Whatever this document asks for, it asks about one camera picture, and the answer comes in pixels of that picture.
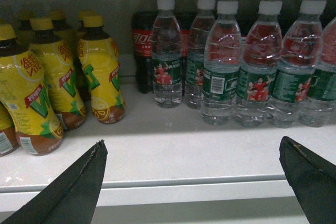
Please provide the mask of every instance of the water bottle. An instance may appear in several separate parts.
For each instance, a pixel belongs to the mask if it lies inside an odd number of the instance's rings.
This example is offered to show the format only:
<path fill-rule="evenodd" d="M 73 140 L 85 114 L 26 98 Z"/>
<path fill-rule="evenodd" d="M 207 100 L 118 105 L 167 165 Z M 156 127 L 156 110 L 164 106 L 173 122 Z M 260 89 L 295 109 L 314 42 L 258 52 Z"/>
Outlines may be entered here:
<path fill-rule="evenodd" d="M 260 125 L 266 116 L 282 44 L 277 21 L 281 5 L 281 1 L 261 1 L 259 18 L 246 37 L 233 113 L 246 127 Z"/>
<path fill-rule="evenodd" d="M 231 118 L 242 43 L 237 9 L 238 1 L 218 2 L 218 19 L 205 45 L 201 112 L 211 125 L 223 125 Z"/>
<path fill-rule="evenodd" d="M 158 106 L 173 108 L 182 99 L 182 40 L 173 14 L 174 0 L 157 0 L 152 30 L 153 91 Z"/>
<path fill-rule="evenodd" d="M 299 121 L 322 127 L 334 111 L 336 100 L 336 18 L 323 31 L 323 50 L 307 98 L 302 103 Z"/>
<path fill-rule="evenodd" d="M 199 11 L 189 33 L 184 97 L 185 103 L 192 109 L 201 108 L 204 48 L 210 29 L 215 22 L 214 7 L 215 0 L 198 0 Z"/>
<path fill-rule="evenodd" d="M 269 99 L 267 119 L 281 128 L 291 127 L 299 118 L 316 62 L 322 49 L 320 15 L 326 2 L 303 0 L 300 16 L 283 38 L 280 63 Z"/>

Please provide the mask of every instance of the beverage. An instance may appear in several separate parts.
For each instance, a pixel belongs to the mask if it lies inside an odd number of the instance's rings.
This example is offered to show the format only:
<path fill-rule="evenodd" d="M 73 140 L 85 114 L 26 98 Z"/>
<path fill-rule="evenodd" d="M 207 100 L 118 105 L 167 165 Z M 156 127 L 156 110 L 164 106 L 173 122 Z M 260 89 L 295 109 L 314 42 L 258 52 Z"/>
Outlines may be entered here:
<path fill-rule="evenodd" d="M 86 119 L 86 108 L 76 88 L 72 52 L 67 43 L 54 34 L 50 18 L 32 18 L 30 22 L 35 38 L 29 48 L 45 70 L 51 106 L 64 130 L 76 129 Z"/>
<path fill-rule="evenodd" d="M 322 49 L 319 20 L 326 5 L 321 0 L 304 0 L 300 16 L 283 38 L 280 63 L 267 111 L 267 119 L 277 127 L 291 127 L 299 117 Z"/>
<path fill-rule="evenodd" d="M 190 28 L 184 95 L 187 106 L 192 109 L 201 108 L 204 49 L 215 22 L 214 7 L 215 0 L 198 0 L 199 11 Z"/>
<path fill-rule="evenodd" d="M 173 14 L 174 0 L 157 0 L 159 14 L 152 30 L 153 90 L 158 106 L 181 103 L 181 31 Z"/>
<path fill-rule="evenodd" d="M 260 125 L 266 116 L 282 45 L 277 20 L 281 5 L 281 1 L 261 1 L 259 18 L 246 37 L 233 113 L 246 127 Z"/>
<path fill-rule="evenodd" d="M 104 32 L 101 15 L 83 17 L 87 32 L 78 44 L 78 57 L 89 82 L 91 109 L 98 122 L 119 122 L 125 112 L 125 101 L 119 84 L 119 50 Z"/>
<path fill-rule="evenodd" d="M 135 80 L 144 94 L 153 91 L 151 37 L 156 16 L 156 0 L 140 0 L 131 20 Z"/>
<path fill-rule="evenodd" d="M 336 100 L 336 18 L 323 31 L 323 50 L 312 76 L 299 121 L 322 127 L 334 112 Z"/>
<path fill-rule="evenodd" d="M 11 25 L 0 25 L 0 100 L 13 119 L 18 143 L 32 155 L 45 155 L 61 145 L 63 129 L 41 62 L 15 38 Z"/>
<path fill-rule="evenodd" d="M 211 125 L 225 124 L 231 118 L 242 42 L 237 9 L 238 1 L 218 2 L 218 19 L 206 41 L 201 112 Z"/>

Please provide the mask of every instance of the shelf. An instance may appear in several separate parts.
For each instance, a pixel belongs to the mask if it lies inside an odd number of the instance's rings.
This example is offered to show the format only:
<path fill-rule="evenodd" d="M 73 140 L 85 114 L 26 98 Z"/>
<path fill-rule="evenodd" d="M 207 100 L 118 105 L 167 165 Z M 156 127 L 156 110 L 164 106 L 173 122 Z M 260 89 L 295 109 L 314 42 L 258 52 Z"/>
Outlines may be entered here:
<path fill-rule="evenodd" d="M 293 196 L 279 162 L 284 135 L 336 163 L 336 120 L 318 129 L 215 127 L 184 103 L 162 109 L 135 84 L 121 88 L 127 110 L 119 123 L 89 113 L 55 152 L 35 157 L 19 148 L 1 158 L 0 212 L 19 209 L 100 139 L 109 154 L 97 206 Z"/>

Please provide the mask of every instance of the black object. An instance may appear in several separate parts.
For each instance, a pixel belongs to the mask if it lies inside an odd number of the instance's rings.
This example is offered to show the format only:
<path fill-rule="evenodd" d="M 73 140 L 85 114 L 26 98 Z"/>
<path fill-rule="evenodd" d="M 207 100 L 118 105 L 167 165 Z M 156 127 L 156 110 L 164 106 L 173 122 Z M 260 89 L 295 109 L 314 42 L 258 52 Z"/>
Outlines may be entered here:
<path fill-rule="evenodd" d="M 336 166 L 287 136 L 280 162 L 309 223 L 335 224 Z"/>
<path fill-rule="evenodd" d="M 2 224 L 90 224 L 106 158 L 107 149 L 102 140 Z"/>

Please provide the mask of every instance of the white bottle cap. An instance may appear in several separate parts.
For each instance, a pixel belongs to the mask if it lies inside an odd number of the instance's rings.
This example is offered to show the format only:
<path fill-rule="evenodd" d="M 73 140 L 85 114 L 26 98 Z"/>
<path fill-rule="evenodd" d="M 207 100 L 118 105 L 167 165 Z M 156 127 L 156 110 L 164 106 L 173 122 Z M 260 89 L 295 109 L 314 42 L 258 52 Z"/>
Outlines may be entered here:
<path fill-rule="evenodd" d="M 326 3 L 327 1 L 325 0 L 302 0 L 300 13 L 313 15 L 322 14 Z"/>
<path fill-rule="evenodd" d="M 213 10 L 215 9 L 216 0 L 198 0 L 197 8 L 202 10 Z"/>
<path fill-rule="evenodd" d="M 278 15 L 280 14 L 280 10 L 282 7 L 282 1 L 274 0 L 274 1 L 260 1 L 259 4 L 259 13 L 265 15 Z"/>
<path fill-rule="evenodd" d="M 157 0 L 157 8 L 159 10 L 173 10 L 175 0 Z"/>
<path fill-rule="evenodd" d="M 218 1 L 217 13 L 219 14 L 237 14 L 238 1 Z"/>

